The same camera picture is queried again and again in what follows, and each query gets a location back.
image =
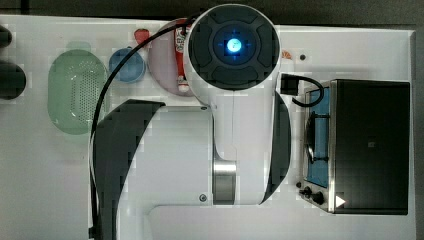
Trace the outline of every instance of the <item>silver metal ring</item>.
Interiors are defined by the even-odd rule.
[[[215,159],[213,161],[213,204],[234,205],[236,196],[236,161]]]

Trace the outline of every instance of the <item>black circular cap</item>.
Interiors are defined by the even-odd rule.
[[[12,42],[12,33],[0,26],[0,48],[7,47]]]
[[[17,98],[25,86],[25,73],[18,65],[0,61],[0,99]]]
[[[274,70],[280,51],[272,23],[243,5],[219,6],[202,16],[188,47],[197,74],[227,90],[260,84]]]

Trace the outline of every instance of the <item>black cable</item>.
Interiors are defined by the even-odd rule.
[[[103,86],[103,89],[100,93],[99,99],[97,100],[97,105],[96,105],[96,110],[94,111],[94,117],[93,117],[93,123],[91,125],[91,137],[93,136],[93,133],[96,131],[96,127],[97,127],[97,122],[99,120],[99,115],[100,115],[100,109],[103,103],[103,99],[106,95],[107,90],[109,89],[110,84],[112,83],[112,80],[115,78],[116,74],[118,74],[119,70],[121,70],[121,68],[124,66],[124,64],[128,61],[128,59],[130,59],[134,53],[136,53],[138,50],[140,50],[142,47],[146,46],[149,42],[155,40],[156,38],[158,38],[159,36],[173,31],[177,28],[180,27],[184,27],[187,26],[189,24],[187,23],[181,23],[181,24],[175,24],[174,26],[165,28],[159,32],[157,32],[156,34],[154,34],[153,36],[149,37],[148,39],[144,40],[143,42],[141,42],[140,44],[137,45],[137,47],[133,48],[122,60],[121,62],[118,64],[118,66],[116,66],[116,68],[112,71],[112,73],[110,74],[109,78],[107,79],[105,85]]]
[[[296,76],[296,75],[290,75],[290,74],[282,74],[281,75],[281,80],[287,80],[287,81],[299,81],[299,80],[303,80],[305,82],[309,82],[314,84],[315,86],[318,87],[319,89],[319,97],[317,100],[315,100],[314,102],[311,103],[301,103],[299,101],[297,101],[295,98],[293,98],[293,103],[300,106],[300,107],[313,107],[315,105],[317,105],[318,103],[321,102],[321,100],[324,98],[324,87],[321,85],[321,83],[319,83],[318,81],[312,79],[312,78],[308,78],[308,77],[303,77],[303,76]]]
[[[175,24],[174,26],[165,28],[159,32],[157,32],[156,34],[154,34],[153,36],[147,38],[146,40],[144,40],[143,42],[141,42],[140,44],[138,44],[134,49],[132,49],[122,60],[121,62],[118,64],[118,66],[112,71],[112,73],[110,74],[109,78],[107,79],[105,85],[103,86],[102,91],[100,92],[99,98],[97,100],[97,105],[96,105],[96,109],[94,111],[94,116],[93,116],[93,123],[91,125],[91,134],[90,134],[90,142],[91,139],[93,137],[94,132],[96,131],[97,128],[97,123],[99,120],[99,115],[100,115],[100,109],[101,106],[103,104],[103,100],[104,97],[106,95],[107,90],[109,89],[110,84],[112,83],[113,79],[115,78],[116,74],[118,74],[119,70],[121,70],[121,68],[124,66],[124,64],[134,55],[134,53],[136,53],[138,50],[140,50],[142,47],[146,46],[149,42],[155,40],[156,38],[158,38],[159,36],[173,31],[177,28],[183,27],[184,30],[185,28],[192,24],[195,20],[195,18],[197,16],[199,16],[200,14],[194,14],[192,16],[190,16],[189,18],[187,18],[187,20],[182,23],[182,24]],[[90,169],[90,190],[91,190],[91,214],[92,214],[92,221],[93,221],[93,227],[91,227],[89,229],[89,237],[90,238],[95,238],[97,239],[96,236],[99,236],[99,230],[97,229],[97,224],[98,224],[98,212],[97,212],[97,189],[96,189],[96,185],[94,184],[94,177],[93,177],[93,172]]]

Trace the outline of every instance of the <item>black object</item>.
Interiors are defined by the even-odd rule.
[[[305,198],[310,198],[312,194],[312,190],[310,187],[305,187],[303,190],[299,191],[299,194],[305,196]]]
[[[324,195],[322,192],[317,192],[311,195],[312,201],[316,202],[319,205],[324,203]]]
[[[0,98],[14,99],[24,91],[26,76],[16,64],[0,61]]]
[[[317,100],[315,100],[315,102],[311,102],[311,103],[301,103],[297,101],[295,98],[293,98],[292,100],[293,103],[301,107],[313,107],[317,105],[319,102],[321,102],[322,98],[324,97],[324,87],[318,81],[308,77],[296,76],[296,75],[290,75],[290,74],[281,74],[280,93],[297,96],[300,80],[312,83],[315,86],[317,86],[319,89],[319,97]]]
[[[407,214],[410,84],[338,80],[335,213]]]
[[[251,88],[264,81],[277,64],[278,35],[269,20],[250,7],[216,7],[199,19],[192,32],[196,34],[190,36],[188,53],[193,67],[217,88]],[[241,42],[239,51],[227,49],[231,39]]]
[[[274,126],[272,137],[271,168],[265,191],[265,202],[280,186],[287,175],[291,155],[291,126],[289,112],[280,95],[275,94]]]
[[[124,181],[141,138],[162,102],[128,100],[99,123],[93,140],[93,169],[99,196],[91,238],[116,239],[116,214]],[[92,198],[92,208],[97,203]]]
[[[315,152],[315,119],[317,118],[326,118],[329,119],[329,115],[320,115],[316,114],[315,112],[311,113],[311,116],[308,119],[308,122],[306,123],[306,155],[308,156],[308,160],[311,164],[313,164],[315,161],[318,160],[324,160],[328,161],[328,157],[324,158],[317,158],[314,156]]]
[[[0,48],[9,46],[12,42],[12,33],[6,28],[0,26]]]

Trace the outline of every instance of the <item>plastic container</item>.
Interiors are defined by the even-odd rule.
[[[107,76],[103,63],[87,50],[72,49],[56,58],[48,79],[48,112],[53,124],[68,134],[87,133]],[[106,95],[101,116],[109,105]]]
[[[122,59],[132,50],[131,47],[116,51],[109,60],[109,73],[118,66]],[[133,83],[140,80],[146,72],[146,64],[137,52],[131,56],[116,75],[116,79],[125,83]]]

